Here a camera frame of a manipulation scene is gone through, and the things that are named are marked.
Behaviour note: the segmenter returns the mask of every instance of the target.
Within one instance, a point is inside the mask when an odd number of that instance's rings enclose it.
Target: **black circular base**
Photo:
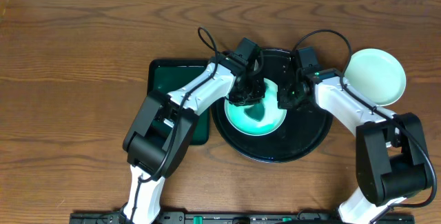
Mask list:
[[[282,82],[283,66],[289,52],[267,49],[263,76],[276,84]],[[301,110],[288,110],[282,125],[270,134],[250,136],[238,131],[228,121],[225,99],[212,105],[214,123],[222,137],[241,154],[257,161],[282,163],[299,159],[310,153],[326,137],[332,124],[332,115],[313,104]]]

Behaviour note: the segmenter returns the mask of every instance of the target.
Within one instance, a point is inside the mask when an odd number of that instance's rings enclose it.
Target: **dark green tray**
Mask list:
[[[147,93],[159,90],[168,93],[177,90],[202,74],[207,61],[188,59],[155,59],[150,63]],[[161,129],[170,129],[166,124]],[[203,145],[208,141],[209,110],[199,117],[190,145]]]

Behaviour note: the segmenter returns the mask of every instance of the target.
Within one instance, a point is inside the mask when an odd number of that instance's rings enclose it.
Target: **wooden table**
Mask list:
[[[290,49],[331,28],[355,51],[392,53],[407,88],[390,108],[420,117],[441,173],[441,0],[10,0],[0,23],[0,220],[67,223],[71,212],[122,206],[131,179],[122,141],[145,97],[148,66],[209,58],[200,25],[221,49],[242,37]],[[305,45],[325,67],[346,62],[332,34]],[[335,209],[357,187],[354,165],[354,138],[337,120],[314,152],[284,164],[246,159],[212,123],[207,144],[190,147],[167,180],[161,204],[191,212]],[[440,208],[438,197],[410,213],[436,223]]]

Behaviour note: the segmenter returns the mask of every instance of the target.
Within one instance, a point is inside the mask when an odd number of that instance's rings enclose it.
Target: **black cable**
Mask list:
[[[296,50],[298,49],[298,46],[300,45],[300,43],[302,43],[302,41],[304,41],[306,38],[310,37],[313,34],[317,34],[319,32],[330,32],[333,34],[337,34],[340,38],[343,39],[343,41],[345,41],[347,47],[348,47],[348,51],[349,51],[349,59],[346,63],[346,66],[343,70],[343,72],[346,71],[349,62],[351,61],[352,58],[352,47],[351,44],[349,43],[349,41],[346,39],[345,36],[343,36],[341,33],[336,32],[334,30],[317,30],[314,32],[311,32],[307,35],[305,35],[303,38],[300,39],[299,42],[297,42],[297,44],[294,46],[294,49],[292,50],[292,54],[295,54]],[[425,207],[427,205],[429,205],[436,196],[436,191],[437,191],[437,179],[436,179],[436,173],[435,173],[435,169],[433,167],[432,162],[430,161],[429,155],[424,151],[424,149],[421,147],[421,145],[418,143],[418,141],[416,140],[416,138],[406,129],[404,129],[397,121],[395,121],[394,119],[392,119],[391,117],[387,116],[386,114],[383,114],[382,112],[380,112],[379,110],[377,110],[377,106],[370,106],[369,104],[367,104],[366,102],[364,102],[362,99],[360,99],[358,96],[356,96],[353,92],[351,92],[348,88],[347,88],[347,84],[344,84],[343,82],[343,77],[340,77],[340,85],[342,86],[342,89],[344,91],[346,91],[350,96],[352,96],[355,100],[359,101],[361,104],[363,104],[366,108],[370,109],[372,111],[372,113],[376,113],[377,115],[381,116],[382,118],[384,118],[386,121],[392,123],[396,128],[398,128],[398,130],[405,135],[408,140],[410,140],[410,142],[412,142],[418,149],[418,151],[423,155],[425,161],[427,162],[427,164],[429,165],[429,170],[431,173],[431,178],[432,178],[432,190],[430,193],[430,196],[427,198],[427,200],[425,200],[422,203],[414,203],[414,204],[406,204],[406,203],[392,203],[390,205],[387,206],[387,208],[381,213],[379,214],[377,217],[375,217],[373,220],[370,221],[370,223],[375,223],[376,221],[380,220],[389,210],[392,210],[394,207],[409,207],[409,208],[417,208],[417,207]]]
[[[213,46],[210,46],[202,37],[201,35],[201,30],[203,30],[205,32],[205,34],[208,36],[209,40],[212,42]],[[136,203],[138,202],[138,195],[139,195],[139,189],[141,188],[141,184],[142,183],[148,183],[150,182],[152,179],[156,178],[157,176],[159,176],[159,174],[162,172],[165,163],[167,162],[168,157],[170,156],[170,154],[172,153],[172,148],[173,148],[173,144],[174,144],[174,140],[176,138],[176,133],[178,130],[178,125],[179,125],[179,120],[181,119],[181,114],[182,114],[182,109],[184,107],[184,103],[186,102],[186,100],[188,100],[188,97],[195,91],[197,90],[199,87],[201,87],[203,84],[207,83],[210,79],[213,79],[214,75],[216,74],[216,71],[218,69],[218,48],[216,46],[216,42],[214,42],[214,39],[212,37],[212,35],[208,32],[208,30],[204,27],[199,27],[198,28],[198,36],[201,39],[201,41],[211,50],[214,51],[214,69],[213,72],[203,81],[201,81],[199,84],[197,84],[196,86],[194,86],[191,90],[189,90],[187,93],[185,93],[181,104],[179,105],[179,109],[178,109],[178,114],[176,116],[176,123],[173,126],[172,129],[172,137],[170,138],[170,142],[169,145],[167,147],[167,151],[165,153],[165,156],[163,158],[163,160],[161,161],[161,164],[159,165],[158,169],[155,171],[155,173],[153,173],[153,175],[151,175],[148,179],[142,179],[141,176],[138,177],[138,185],[136,186],[136,191],[135,191],[135,197],[134,197],[134,203],[133,203],[133,208],[132,208],[132,215],[130,217],[129,223],[132,224],[133,223],[133,218],[135,215],[135,211],[136,211]]]
[[[347,69],[347,67],[348,67],[348,65],[349,65],[349,62],[350,62],[350,60],[351,60],[351,57],[352,57],[352,47],[351,47],[351,44],[349,43],[349,41],[346,39],[346,37],[343,36],[343,34],[337,32],[337,31],[334,31],[334,30],[316,30],[316,31],[314,31],[314,32],[310,32],[309,34],[305,35],[303,38],[301,38],[301,39],[297,42],[297,44],[296,44],[296,45],[294,46],[294,48],[292,49],[291,54],[292,54],[292,55],[295,54],[296,50],[298,49],[298,46],[299,46],[299,45],[300,45],[305,39],[307,39],[307,38],[310,37],[311,35],[313,35],[313,34],[317,34],[317,33],[319,33],[319,32],[330,32],[330,33],[332,33],[332,34],[337,34],[341,39],[343,39],[343,41],[345,41],[345,43],[346,43],[346,45],[347,45],[347,48],[349,49],[349,58],[348,58],[348,60],[347,60],[347,63],[346,63],[345,68],[343,69],[343,73],[345,73],[345,72],[346,72],[346,69]]]

